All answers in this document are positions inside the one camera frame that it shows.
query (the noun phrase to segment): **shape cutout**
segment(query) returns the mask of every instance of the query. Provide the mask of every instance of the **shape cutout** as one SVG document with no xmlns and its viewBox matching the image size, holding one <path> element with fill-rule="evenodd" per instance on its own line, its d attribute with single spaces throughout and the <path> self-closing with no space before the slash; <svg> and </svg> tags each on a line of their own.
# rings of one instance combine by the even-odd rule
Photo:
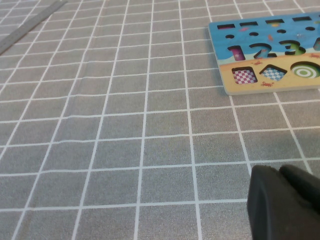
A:
<svg viewBox="0 0 320 240">
<path fill-rule="evenodd" d="M 254 43 L 249 46 L 250 48 L 256 48 L 259 51 L 253 56 L 255 59 L 276 58 L 275 53 L 270 53 L 271 46 L 266 43 Z"/>
<path fill-rule="evenodd" d="M 254 84 L 258 82 L 252 67 L 233 68 L 232 73 L 236 84 Z"/>
<path fill-rule="evenodd" d="M 315 40 L 315 43 L 313 45 L 313 49 L 316 50 L 316 51 L 320 51 L 320 37 L 318 37 L 316 40 Z"/>
<path fill-rule="evenodd" d="M 280 81 L 286 75 L 286 73 L 287 73 L 286 70 L 271 64 L 267 65 L 260 72 L 262 76 L 277 82 Z"/>
<path fill-rule="evenodd" d="M 292 64 L 291 72 L 305 79 L 315 79 L 320 76 L 320 66 L 313 62 L 300 61 Z"/>
<path fill-rule="evenodd" d="M 230 46 L 228 50 L 232 52 L 234 60 L 243 61 L 246 60 L 244 52 L 242 51 L 240 46 Z"/>
<path fill-rule="evenodd" d="M 285 51 L 285 55 L 302 55 L 306 53 L 306 50 L 300 46 L 300 42 L 295 40 L 286 40 L 280 41 L 281 45 L 284 45 L 286 49 L 290 49 L 292 51 Z"/>
<path fill-rule="evenodd" d="M 241 22 L 240 26 L 258 26 L 258 23 L 256 21 L 250 21 L 250 22 Z"/>
<path fill-rule="evenodd" d="M 292 18 L 293 21 L 295 22 L 300 22 L 300 21 L 311 21 L 311 17 L 309 16 L 302 16 L 302 17 L 294 17 Z"/>
<path fill-rule="evenodd" d="M 316 30 L 313 26 L 307 26 L 306 28 L 305 28 L 305 30 L 308 30 L 308 31 L 314 31 L 314 30 Z"/>
<path fill-rule="evenodd" d="M 218 29 L 234 29 L 236 26 L 234 24 L 225 24 L 225 25 L 218 25 Z"/>
<path fill-rule="evenodd" d="M 267 24 L 270 24 L 272 27 L 279 27 L 280 24 L 285 23 L 282 19 L 266 20 Z"/>
</svg>

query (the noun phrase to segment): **black object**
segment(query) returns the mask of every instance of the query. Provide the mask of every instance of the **black object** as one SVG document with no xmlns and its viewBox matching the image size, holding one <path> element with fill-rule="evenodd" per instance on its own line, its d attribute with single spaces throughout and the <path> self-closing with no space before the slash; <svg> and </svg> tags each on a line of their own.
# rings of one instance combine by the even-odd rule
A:
<svg viewBox="0 0 320 240">
<path fill-rule="evenodd" d="M 293 165 L 256 165 L 247 211 L 253 240 L 320 240 L 320 179 Z"/>
</svg>

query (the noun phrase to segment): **gray grid tablecloth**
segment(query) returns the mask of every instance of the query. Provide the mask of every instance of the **gray grid tablecloth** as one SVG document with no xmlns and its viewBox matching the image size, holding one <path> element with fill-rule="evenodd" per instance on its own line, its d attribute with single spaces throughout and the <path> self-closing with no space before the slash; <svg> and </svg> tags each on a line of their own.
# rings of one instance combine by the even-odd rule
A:
<svg viewBox="0 0 320 240">
<path fill-rule="evenodd" d="M 52 2 L 0 0 L 0 38 Z M 0 239 L 250 239 L 253 165 L 320 176 L 320 91 L 227 96 L 207 26 L 319 10 L 69 0 L 0 56 Z"/>
</svg>

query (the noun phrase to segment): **blue puzzle board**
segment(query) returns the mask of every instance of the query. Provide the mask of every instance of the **blue puzzle board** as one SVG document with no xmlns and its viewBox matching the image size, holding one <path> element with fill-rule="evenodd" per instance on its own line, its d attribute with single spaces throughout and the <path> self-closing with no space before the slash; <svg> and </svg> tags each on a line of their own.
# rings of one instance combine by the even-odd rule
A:
<svg viewBox="0 0 320 240">
<path fill-rule="evenodd" d="M 208 29 L 227 94 L 320 88 L 320 12 L 211 22 Z M 237 71 L 257 81 L 239 84 Z"/>
</svg>

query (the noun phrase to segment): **white grid line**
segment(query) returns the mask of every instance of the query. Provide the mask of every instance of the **white grid line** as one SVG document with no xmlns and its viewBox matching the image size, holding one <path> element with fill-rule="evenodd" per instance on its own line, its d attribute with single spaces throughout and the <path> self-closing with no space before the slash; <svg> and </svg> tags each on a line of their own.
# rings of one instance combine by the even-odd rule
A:
<svg viewBox="0 0 320 240">
<path fill-rule="evenodd" d="M 106 0 L 103 0 L 102 6 L 104 6 L 105 4 L 106 4 Z M 92 39 L 92 36 L 94 35 L 94 32 L 96 30 L 96 26 L 97 26 L 97 24 L 99 22 L 102 10 L 103 10 L 103 8 L 101 7 L 100 12 L 99 12 L 98 17 L 97 17 L 96 22 L 95 22 L 95 27 L 92 30 L 90 40 L 89 40 L 89 42 L 88 42 L 88 44 L 86 46 L 87 48 L 89 48 L 89 46 L 90 46 L 91 39 Z M 121 35 L 120 35 L 119 40 L 118 40 L 118 46 L 120 45 L 120 41 L 121 41 Z M 111 77 L 110 77 L 109 86 L 108 86 L 108 91 L 110 91 L 109 88 L 110 88 L 110 85 L 111 85 L 111 82 L 112 82 L 112 77 L 113 77 L 113 74 L 114 74 L 114 71 L 115 71 L 118 52 L 119 52 L 119 49 L 117 49 L 117 51 L 115 53 L 112 72 L 111 72 Z M 85 53 L 83 54 L 82 61 L 84 61 L 84 59 L 85 59 Z M 106 96 L 105 96 L 104 105 L 103 105 L 103 108 L 102 108 L 101 115 L 103 115 L 105 110 L 106 110 L 107 100 L 108 100 L 108 91 L 107 91 Z M 91 155 L 91 160 L 90 160 L 90 164 L 89 164 L 89 167 L 88 167 L 88 172 L 86 174 L 86 178 L 85 178 L 85 182 L 84 182 L 84 186 L 83 186 L 83 190 L 82 190 L 82 194 L 81 194 L 81 199 L 80 199 L 80 203 L 79 203 L 79 210 L 78 210 L 78 213 L 77 213 L 77 216 L 76 216 L 76 219 L 75 219 L 75 224 L 74 224 L 73 233 L 72 233 L 72 240 L 76 239 L 76 235 L 77 235 L 77 232 L 78 232 L 79 222 L 80 222 L 81 213 L 82 213 L 82 207 L 84 205 L 86 192 L 87 192 L 87 188 L 88 188 L 88 184 L 89 184 L 89 180 L 90 180 L 90 175 L 91 175 L 91 169 L 93 167 L 94 160 L 95 160 L 95 155 L 96 155 L 96 152 L 97 152 L 98 139 L 100 137 L 100 132 L 101 132 L 103 120 L 104 120 L 104 118 L 100 117 L 99 126 L 98 126 L 97 134 L 96 134 L 96 137 L 95 137 L 95 142 L 94 142 L 94 146 L 93 146 L 92 155 Z"/>
<path fill-rule="evenodd" d="M 212 86 L 212 87 L 197 87 L 197 88 L 187 88 L 190 89 L 203 89 L 203 88 L 222 88 L 222 86 Z M 169 90 L 150 90 L 149 93 L 160 93 L 160 92 L 171 92 L 171 91 L 186 91 L 186 88 L 179 88 L 179 89 L 169 89 Z M 125 94 L 145 94 L 146 92 L 133 92 L 133 93 L 125 93 Z M 109 93 L 110 95 L 123 95 L 118 93 Z M 59 97 L 48 97 L 48 98 L 33 98 L 32 101 L 43 101 L 43 100 L 56 100 L 56 99 L 67 99 L 74 98 L 74 97 L 105 97 L 107 94 L 97 94 L 97 95 L 86 95 L 86 94 L 76 94 L 70 96 L 59 96 Z M 29 99 L 22 99 L 22 100 L 8 100 L 8 101 L 0 101 L 2 103 L 15 103 L 15 102 L 27 102 Z M 300 101 L 287 101 L 281 102 L 281 105 L 291 105 L 291 104 L 302 104 L 302 103 L 318 103 L 320 99 L 315 100 L 300 100 Z M 255 104 L 244 104 L 244 105 L 225 105 L 225 106 L 212 106 L 212 107 L 194 107 L 189 109 L 174 109 L 174 110 L 157 110 L 157 111 L 146 111 L 146 114 L 164 114 L 164 113 L 184 113 L 188 111 L 202 111 L 202 110 L 219 110 L 219 109 L 236 109 L 236 108 L 254 108 L 254 107 L 264 107 L 264 106 L 278 106 L 278 102 L 272 103 L 255 103 Z M 124 113 L 105 113 L 105 114 L 95 114 L 95 115 L 69 115 L 69 116 L 62 116 L 62 120 L 71 119 L 71 118 L 104 118 L 104 117 L 112 117 L 112 116 L 133 116 L 133 115 L 141 115 L 144 112 L 124 112 Z M 52 120 L 59 120 L 60 117 L 45 117 L 45 118 L 28 118 L 28 119 L 19 119 L 19 120 L 2 120 L 0 124 L 9 124 L 9 123 L 26 123 L 26 122 L 39 122 L 39 121 L 52 121 Z M 318 128 L 318 126 L 311 126 L 306 127 L 310 128 Z"/>
<path fill-rule="evenodd" d="M 74 15 L 73 15 L 73 19 L 72 19 L 72 20 L 70 21 L 70 23 L 69 23 L 69 27 L 71 26 L 73 20 L 75 19 L 75 16 L 76 16 L 78 10 L 80 9 L 82 3 L 83 3 L 83 0 L 81 0 L 79 6 L 78 6 L 78 8 L 77 8 L 77 11 L 75 11 L 75 13 L 74 13 Z M 61 38 L 58 46 L 56 47 L 56 51 L 58 51 L 58 49 L 59 49 L 59 47 L 60 47 L 60 45 L 61 45 L 64 37 L 66 36 L 67 32 L 68 32 L 68 29 L 64 32 L 64 34 L 63 34 L 63 36 L 62 36 L 62 38 Z M 45 77 L 45 75 L 46 75 L 46 73 L 47 73 L 47 71 L 48 71 L 48 69 L 49 69 L 49 66 L 50 66 L 50 64 L 51 64 L 54 56 L 55 56 L 55 53 L 52 55 L 52 57 L 51 57 L 51 59 L 50 59 L 50 61 L 49 61 L 49 63 L 48 63 L 47 68 L 45 69 L 44 73 L 42 74 L 42 77 L 41 77 L 38 85 L 35 87 L 32 95 L 31 95 L 31 97 L 30 97 L 30 100 L 28 101 L 27 105 L 25 106 L 24 111 L 23 111 L 23 113 L 22 113 L 22 115 L 21 115 L 21 117 L 20 117 L 20 120 L 23 119 L 23 117 L 24 117 L 24 115 L 25 115 L 25 113 L 26 113 L 26 111 L 27 111 L 27 109 L 28 109 L 28 107 L 29 107 L 29 105 L 30 105 L 30 102 L 31 102 L 32 98 L 33 98 L 34 95 L 36 94 L 36 91 L 37 91 L 38 87 L 40 86 L 40 83 L 42 82 L 43 78 Z M 72 85 L 72 87 L 71 87 L 71 89 L 70 89 L 69 94 L 71 94 L 71 92 L 72 92 L 72 90 L 73 90 L 73 86 L 75 85 L 75 82 L 76 82 L 76 81 L 74 80 L 74 81 L 73 81 L 73 85 Z M 66 110 L 66 108 L 67 108 L 67 104 L 68 104 L 68 99 L 67 99 L 66 102 L 65 102 L 64 108 L 63 108 L 62 113 L 61 113 L 61 117 L 63 116 L 63 114 L 64 114 L 64 112 L 65 112 L 65 110 Z M 55 138 L 55 136 L 56 136 L 56 134 L 57 134 L 57 131 L 58 131 L 58 128 L 59 128 L 60 123 L 61 123 L 61 120 L 58 121 L 57 126 L 56 126 L 56 128 L 55 128 L 55 130 L 54 130 L 54 133 L 53 133 L 53 136 L 52 136 L 52 139 L 51 139 L 50 142 L 53 142 L 53 141 L 54 141 L 54 138 Z M 11 142 L 11 140 L 12 140 L 12 138 L 13 138 L 13 136 L 14 136 L 14 134 L 15 134 L 15 131 L 17 130 L 18 126 L 19 126 L 19 122 L 16 124 L 15 128 L 13 129 L 13 132 L 11 133 L 11 135 L 10 135 L 8 141 L 7 141 L 6 146 L 9 145 L 9 143 Z M 2 156 L 4 155 L 4 152 L 6 151 L 6 149 L 7 149 L 6 147 L 3 149 L 3 151 L 2 151 L 2 153 L 1 153 L 1 155 L 0 155 L 0 160 L 2 159 Z M 39 169 L 39 172 L 42 171 L 42 169 L 43 169 L 43 167 L 44 167 L 44 165 L 45 165 L 45 162 L 46 162 L 46 160 L 47 160 L 47 157 L 48 157 L 48 154 L 49 154 L 50 149 L 51 149 L 51 144 L 49 144 L 49 147 L 48 147 L 48 149 L 47 149 L 47 151 L 46 151 L 46 154 L 45 154 L 44 159 L 43 159 L 43 161 L 42 161 L 41 167 L 40 167 L 40 169 Z M 31 199 L 32 199 L 32 195 L 33 195 L 33 193 L 34 193 L 34 191 L 35 191 L 35 189 L 36 189 L 36 185 L 37 185 L 37 183 L 38 183 L 39 177 L 40 177 L 40 174 L 38 174 L 38 175 L 36 176 L 36 178 L 35 178 L 35 181 L 34 181 L 34 183 L 33 183 L 32 189 L 31 189 L 31 191 L 30 191 L 30 194 L 29 194 L 29 196 L 28 196 L 28 199 L 27 199 L 27 201 L 26 201 L 26 203 L 25 203 L 24 208 L 27 208 L 27 207 L 29 206 L 29 203 L 30 203 L 30 201 L 31 201 Z M 18 223 L 17 223 L 17 226 L 16 226 L 16 228 L 15 228 L 15 230 L 14 230 L 14 233 L 13 233 L 13 236 L 12 236 L 12 240 L 15 240 L 15 239 L 16 239 L 16 237 L 17 237 L 17 235 L 18 235 L 18 232 L 19 232 L 19 229 L 20 229 L 20 226 L 21 226 L 21 223 L 22 223 L 22 221 L 23 221 L 23 219 L 24 219 L 24 217 L 25 217 L 25 214 L 26 214 L 26 210 L 24 210 L 24 211 L 22 212 L 22 214 L 21 214 L 21 216 L 20 216 L 20 218 L 19 218 L 19 221 L 18 221 Z"/>
<path fill-rule="evenodd" d="M 210 39 L 196 39 L 196 40 L 189 40 L 189 41 L 184 41 L 184 42 L 189 43 L 189 42 L 201 42 L 201 41 L 209 41 L 209 40 Z M 180 44 L 180 43 L 181 43 L 181 41 L 172 41 L 172 42 L 165 42 L 165 43 L 152 43 L 151 45 L 156 46 L 156 45 L 170 45 L 170 44 Z M 119 48 L 123 49 L 123 48 L 134 48 L 134 47 L 144 47 L 144 46 L 149 46 L 149 44 L 120 46 Z M 106 47 L 88 48 L 88 50 L 103 50 L 103 49 L 117 49 L 117 47 L 116 46 L 106 46 Z M 74 49 L 70 49 L 70 50 L 60 50 L 57 53 L 70 53 L 73 51 L 84 51 L 84 50 L 85 50 L 85 48 L 74 48 Z M 34 52 L 34 53 L 28 53 L 27 56 L 53 54 L 53 53 L 54 53 L 54 51 Z M 0 58 L 19 57 L 19 56 L 23 56 L 23 54 L 0 55 Z"/>
<path fill-rule="evenodd" d="M 247 199 L 238 198 L 238 199 L 219 199 L 219 200 L 200 200 L 199 204 L 221 204 L 221 203 L 246 203 Z M 173 205 L 194 205 L 195 201 L 169 201 L 169 202 L 147 202 L 140 203 L 142 207 L 151 207 L 151 206 L 173 206 Z M 127 203 L 127 204 L 113 204 L 113 205 L 86 205 L 82 208 L 78 206 L 49 206 L 49 207 L 28 207 L 27 211 L 54 211 L 54 210 L 79 210 L 79 209 L 111 209 L 111 208 L 130 208 L 136 207 L 136 203 Z M 4 208 L 0 209 L 2 212 L 21 212 L 24 208 Z"/>
<path fill-rule="evenodd" d="M 105 35 L 105 36 L 93 36 L 92 38 L 98 39 L 98 38 L 105 38 L 105 37 L 118 37 L 118 35 Z M 77 40 L 77 39 L 88 39 L 88 36 L 83 37 L 71 37 L 71 38 L 65 38 L 64 40 Z M 197 41 L 209 41 L 209 38 L 206 39 L 195 39 L 195 40 L 188 40 L 184 41 L 185 43 L 189 42 L 197 42 Z M 49 42 L 58 42 L 59 40 L 42 40 L 42 41 L 36 41 L 36 43 L 49 43 Z M 17 42 L 16 45 L 23 45 L 23 44 L 30 44 L 31 42 Z M 152 43 L 151 45 L 160 45 L 160 44 L 171 44 L 171 43 L 179 43 L 179 42 L 164 42 L 164 43 Z M 148 46 L 148 44 L 139 44 L 139 45 L 128 45 L 128 46 L 120 46 L 120 48 L 132 48 L 132 47 L 139 47 L 139 46 Z M 117 48 L 114 46 L 104 47 L 104 48 Z"/>
<path fill-rule="evenodd" d="M 233 0 L 233 3 L 235 5 L 235 8 L 236 8 L 240 18 L 243 19 L 243 16 L 242 16 L 242 14 L 241 14 L 241 12 L 239 10 L 239 7 L 238 7 L 238 4 L 237 4 L 236 0 Z M 240 138 L 240 142 L 241 142 L 241 147 L 242 147 L 242 150 L 243 150 L 244 158 L 245 158 L 245 161 L 247 162 L 246 166 L 248 168 L 249 175 L 251 176 L 251 165 L 249 163 L 249 157 L 248 157 L 248 153 L 247 153 L 247 148 L 246 148 L 244 137 L 243 137 L 242 132 L 241 132 L 240 123 L 239 123 L 238 116 L 237 116 L 237 111 L 236 111 L 236 108 L 235 108 L 235 105 L 234 105 L 234 100 L 233 100 L 232 96 L 229 96 L 229 99 L 230 99 L 230 103 L 231 103 L 231 106 L 232 106 L 232 113 L 233 113 L 233 116 L 234 116 L 236 128 L 237 128 L 237 130 L 239 132 L 239 138 Z"/>
<path fill-rule="evenodd" d="M 320 161 L 320 157 L 308 157 L 308 161 Z M 271 164 L 271 163 L 289 163 L 289 162 L 302 162 L 302 158 L 287 158 L 287 159 L 271 159 L 271 160 L 250 160 L 250 164 Z M 131 167 L 112 167 L 112 168 L 93 168 L 91 172 L 112 172 L 112 171 L 130 171 L 142 169 L 169 169 L 169 168 L 190 168 L 195 167 L 208 167 L 208 166 L 222 166 L 222 165 L 246 165 L 247 161 L 219 161 L 219 162 L 202 162 L 202 163 L 187 163 L 187 164 L 172 164 L 172 165 L 151 165 L 151 166 L 131 166 Z M 52 174 L 52 173 L 87 173 L 88 169 L 51 169 L 43 170 L 41 172 L 25 172 L 25 173 L 0 173 L 1 178 L 6 177 L 24 177 L 36 176 L 38 174 Z"/>
<path fill-rule="evenodd" d="M 268 9 L 268 11 L 269 11 L 269 13 L 271 14 L 271 16 L 274 16 L 274 13 L 271 11 L 271 9 L 270 9 L 270 7 L 268 6 L 268 4 L 266 3 L 266 1 L 265 1 L 265 0 L 262 0 L 262 1 L 263 1 L 263 4 L 264 4 L 264 5 L 266 6 L 266 8 Z M 281 103 L 281 101 L 280 101 L 277 93 L 274 92 L 273 94 L 274 94 L 274 97 L 275 97 L 275 99 L 276 99 L 276 102 L 277 102 L 278 105 L 279 105 L 279 108 L 280 108 L 280 110 L 281 110 L 281 113 L 282 113 L 282 115 L 283 115 L 283 118 L 284 118 L 284 120 L 285 120 L 285 122 L 286 122 L 286 124 L 287 124 L 287 126 L 288 126 L 288 128 L 289 128 L 289 130 L 290 130 L 290 133 L 291 133 L 292 138 L 293 138 L 293 140 L 294 140 L 294 142 L 295 142 L 295 144 L 296 144 L 296 147 L 297 147 L 297 149 L 298 149 L 298 151 L 299 151 L 299 154 L 301 155 L 301 157 L 302 157 L 302 159 L 303 159 L 303 163 L 304 163 L 304 165 L 305 165 L 305 168 L 306 168 L 306 170 L 307 170 L 310 174 L 312 174 L 312 170 L 311 170 L 311 168 L 310 168 L 310 165 L 309 165 L 309 163 L 308 163 L 307 160 L 306 160 L 306 156 L 305 156 L 305 154 L 304 154 L 304 151 L 302 150 L 302 147 L 300 146 L 300 143 L 299 143 L 299 141 L 298 141 L 298 139 L 297 139 L 297 136 L 296 136 L 295 132 L 294 132 L 293 129 L 292 129 L 292 126 L 291 126 L 290 121 L 289 121 L 289 119 L 288 119 L 288 117 L 287 117 L 287 115 L 286 115 L 286 112 L 285 112 L 285 110 L 284 110 L 284 108 L 283 108 L 283 106 L 282 106 L 282 103 Z"/>
<path fill-rule="evenodd" d="M 190 154 L 191 154 L 191 168 L 192 168 L 192 180 L 193 180 L 193 191 L 194 191 L 194 201 L 195 201 L 195 215 L 196 215 L 196 225 L 198 239 L 202 240 L 202 227 L 201 227 L 201 217 L 200 217 L 200 206 L 199 206 L 199 196 L 198 196 L 198 185 L 197 185 L 197 172 L 195 165 L 195 151 L 194 151 L 194 140 L 190 113 L 190 100 L 188 91 L 188 77 L 187 77 L 187 66 L 186 66 L 186 54 L 185 54 L 185 43 L 184 43 L 184 33 L 182 24 L 182 14 L 181 14 L 181 2 L 178 0 L 179 8 L 179 20 L 180 20 L 180 35 L 181 35 L 181 45 L 182 45 L 182 60 L 183 60 L 183 73 L 184 73 L 184 84 L 185 84 L 185 98 L 186 98 L 186 109 L 188 118 L 188 132 L 189 132 L 189 143 L 190 143 Z"/>
<path fill-rule="evenodd" d="M 138 187 L 136 195 L 136 208 L 135 208 L 135 218 L 134 218 L 134 233 L 133 240 L 138 240 L 139 231 L 139 216 L 140 216 L 140 205 L 141 205 L 141 189 L 142 189 L 142 176 L 143 176 L 143 166 L 144 166 L 144 156 L 145 156 L 145 137 L 146 137 L 146 124 L 147 124 L 147 109 L 148 109 L 148 91 L 149 91 L 149 77 L 150 77 L 150 62 L 151 62 L 151 42 L 152 42 L 152 30 L 154 21 L 154 3 L 152 0 L 151 5 L 151 17 L 150 17 L 150 33 L 149 33 L 149 47 L 148 47 L 148 63 L 146 70 L 146 82 L 145 82 L 145 95 L 144 95 L 144 108 L 143 108 L 143 122 L 142 122 L 142 139 L 140 148 L 140 161 L 139 161 L 139 173 L 138 173 Z"/>
<path fill-rule="evenodd" d="M 293 130 L 308 130 L 308 129 L 320 129 L 320 126 L 301 126 L 301 127 L 292 127 Z M 289 128 L 271 128 L 271 129 L 252 129 L 252 130 L 241 130 L 241 133 L 262 133 L 262 132 L 278 132 L 278 131 L 289 131 Z M 216 132 L 205 132 L 205 133 L 193 133 L 192 136 L 209 136 L 209 135 L 225 135 L 225 134 L 239 134 L 239 131 L 216 131 Z M 175 135 L 154 135 L 154 136 L 146 136 L 145 139 L 161 139 L 161 138 L 177 138 L 177 137 L 188 137 L 189 134 L 175 134 Z M 141 140 L 141 136 L 137 137 L 122 137 L 122 138 L 104 138 L 99 139 L 98 142 L 114 142 L 114 141 L 123 141 L 123 140 Z M 88 140 L 60 140 L 54 141 L 52 144 L 61 144 L 61 143 L 93 143 L 94 139 Z M 42 145 L 50 145 L 50 142 L 41 142 L 41 143 L 23 143 L 23 144 L 11 144 L 8 145 L 8 148 L 12 147 L 31 147 L 31 146 L 42 146 Z"/>
</svg>

